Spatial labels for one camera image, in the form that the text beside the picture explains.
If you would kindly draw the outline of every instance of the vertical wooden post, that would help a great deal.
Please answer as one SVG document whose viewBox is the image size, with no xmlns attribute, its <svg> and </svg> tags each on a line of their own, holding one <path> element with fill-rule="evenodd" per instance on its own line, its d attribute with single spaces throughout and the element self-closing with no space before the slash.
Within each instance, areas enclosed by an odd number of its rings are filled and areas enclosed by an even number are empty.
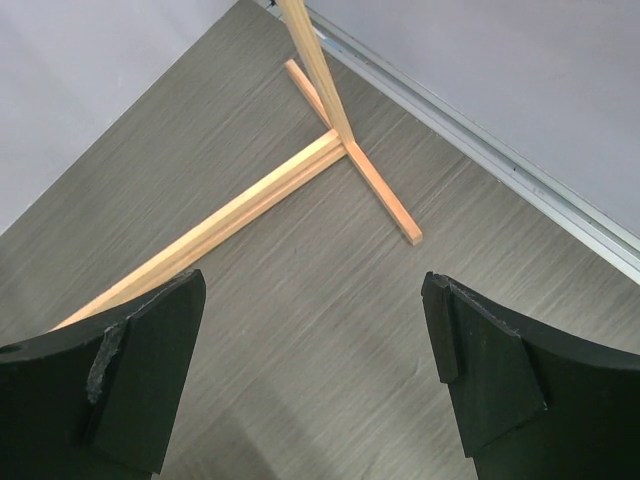
<svg viewBox="0 0 640 480">
<path fill-rule="evenodd" d="M 277 3 L 307 73 L 327 111 L 331 126 L 338 132 L 345 147 L 354 143 L 349 120 L 342 107 L 331 72 L 329 72 L 329 66 L 311 25 L 304 2 L 302 0 L 278 0 Z"/>
</svg>

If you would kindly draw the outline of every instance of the wooden stick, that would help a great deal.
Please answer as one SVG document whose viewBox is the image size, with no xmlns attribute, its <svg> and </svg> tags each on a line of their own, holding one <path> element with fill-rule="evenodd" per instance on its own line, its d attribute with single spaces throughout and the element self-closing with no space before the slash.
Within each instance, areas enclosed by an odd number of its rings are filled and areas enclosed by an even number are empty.
<svg viewBox="0 0 640 480">
<path fill-rule="evenodd" d="M 302 95 L 304 95 L 304 98 L 307 99 L 307 102 L 309 102 L 311 107 L 316 111 L 320 119 L 324 122 L 327 128 L 331 128 L 331 123 L 329 122 L 327 112 L 322 105 L 322 100 L 320 100 L 318 92 L 302 69 L 300 69 L 295 60 L 287 60 L 284 67 L 287 69 L 293 83 L 296 84 L 298 89 L 302 92 Z"/>
<path fill-rule="evenodd" d="M 418 227 L 413 218 L 411 218 L 411 215 L 409 215 L 402 203 L 400 203 L 398 197 L 396 197 L 389 185 L 387 185 L 387 182 L 385 182 L 380 173 L 378 173 L 376 167 L 373 166 L 360 146 L 357 143 L 352 143 L 347 145 L 346 148 L 353 164 L 407 236 L 411 245 L 420 243 L 422 241 L 422 230 L 420 230 L 420 227 Z"/>
<path fill-rule="evenodd" d="M 355 140 L 349 120 L 344 112 L 329 66 L 320 48 L 318 37 L 313 30 L 304 3 L 302 0 L 278 0 L 278 7 L 284 15 L 287 28 L 302 57 L 307 73 L 318 90 L 331 128 L 336 129 L 345 146 L 353 143 Z"/>
<path fill-rule="evenodd" d="M 53 330 L 161 285 L 345 155 L 337 132 L 330 130 Z"/>
<path fill-rule="evenodd" d="M 287 61 L 285 63 L 285 67 L 294 83 L 298 86 L 316 113 L 325 123 L 328 123 L 329 119 L 324 107 L 322 106 L 318 92 L 316 92 L 313 84 L 305 76 L 300 67 L 294 60 Z M 347 153 L 349 154 L 349 157 L 351 157 L 356 168 L 360 171 L 387 211 L 402 229 L 409 239 L 409 242 L 411 242 L 412 245 L 420 243 L 422 241 L 422 231 L 420 230 L 420 227 L 418 227 L 413 218 L 411 218 L 411 215 L 409 215 L 404 206 L 402 206 L 398 197 L 396 197 L 391 188 L 389 188 L 389 185 L 387 185 L 380 173 L 378 173 L 360 146 L 356 142 L 353 142 L 346 148 Z"/>
</svg>

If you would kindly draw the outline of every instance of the wooden plank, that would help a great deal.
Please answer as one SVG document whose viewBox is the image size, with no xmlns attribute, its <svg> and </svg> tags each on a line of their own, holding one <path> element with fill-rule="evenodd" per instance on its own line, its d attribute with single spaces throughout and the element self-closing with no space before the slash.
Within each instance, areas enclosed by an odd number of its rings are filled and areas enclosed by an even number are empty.
<svg viewBox="0 0 640 480">
<path fill-rule="evenodd" d="M 337 132 L 330 130 L 54 330 L 120 305 L 166 282 L 345 155 Z"/>
<path fill-rule="evenodd" d="M 287 69 L 293 83 L 296 84 L 298 89 L 302 92 L 302 95 L 304 95 L 304 98 L 306 98 L 307 102 L 311 104 L 311 107 L 316 111 L 320 119 L 324 122 L 327 128 L 331 128 L 331 123 L 329 122 L 327 112 L 322 105 L 322 100 L 320 100 L 318 92 L 302 69 L 298 66 L 295 60 L 288 60 L 284 64 L 284 67 Z"/>
<path fill-rule="evenodd" d="M 309 14 L 302 0 L 278 0 L 291 38 L 311 81 L 318 90 L 322 105 L 327 111 L 331 128 L 335 128 L 345 145 L 354 142 L 349 120 L 344 112 L 340 96 L 331 77 L 329 66 L 320 48 Z"/>
<path fill-rule="evenodd" d="M 411 218 L 411 215 L 404 208 L 398 197 L 393 193 L 387 182 L 373 166 L 367 155 L 362 151 L 357 143 L 346 146 L 347 153 L 353 164 L 360 171 L 369 186 L 373 189 L 376 196 L 380 199 L 387 211 L 391 214 L 400 229 L 411 242 L 411 245 L 417 245 L 422 241 L 422 230 Z"/>
</svg>

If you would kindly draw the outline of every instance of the wall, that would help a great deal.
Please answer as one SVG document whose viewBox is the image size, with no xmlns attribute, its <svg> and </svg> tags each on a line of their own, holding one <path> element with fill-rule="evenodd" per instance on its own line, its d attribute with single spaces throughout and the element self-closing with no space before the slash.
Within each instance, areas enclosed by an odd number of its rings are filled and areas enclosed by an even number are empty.
<svg viewBox="0 0 640 480">
<path fill-rule="evenodd" d="M 0 234 L 236 0 L 0 0 Z"/>
<path fill-rule="evenodd" d="M 640 236 L 639 3 L 307 4 Z"/>
</svg>

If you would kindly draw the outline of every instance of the light wood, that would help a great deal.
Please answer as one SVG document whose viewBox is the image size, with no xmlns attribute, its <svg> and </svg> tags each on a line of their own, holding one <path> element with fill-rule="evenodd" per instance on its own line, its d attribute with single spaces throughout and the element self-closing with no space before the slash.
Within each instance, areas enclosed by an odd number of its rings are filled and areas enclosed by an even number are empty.
<svg viewBox="0 0 640 480">
<path fill-rule="evenodd" d="M 307 73 L 318 91 L 322 105 L 326 109 L 331 128 L 336 129 L 345 145 L 353 143 L 355 140 L 349 120 L 304 3 L 302 0 L 278 0 L 278 7 L 282 11 Z"/>
<path fill-rule="evenodd" d="M 127 302 L 166 282 L 346 155 L 330 130 L 53 330 Z"/>
<path fill-rule="evenodd" d="M 302 92 L 302 95 L 304 95 L 304 98 L 307 99 L 307 102 L 309 102 L 327 128 L 331 128 L 329 116 L 322 105 L 322 100 L 320 100 L 318 92 L 295 60 L 287 60 L 284 64 L 284 68 L 286 68 L 289 76 L 293 80 L 293 83 L 296 84 L 298 89 Z"/>
<path fill-rule="evenodd" d="M 391 188 L 389 188 L 387 182 L 384 181 L 360 146 L 357 143 L 352 143 L 347 145 L 346 148 L 353 164 L 402 229 L 409 239 L 409 242 L 411 242 L 411 245 L 420 243 L 422 241 L 422 230 L 420 230 L 420 227 L 418 227 L 413 218 L 411 218 L 411 215 L 409 215 L 402 203 L 400 203 L 398 197 L 396 197 Z"/>
</svg>

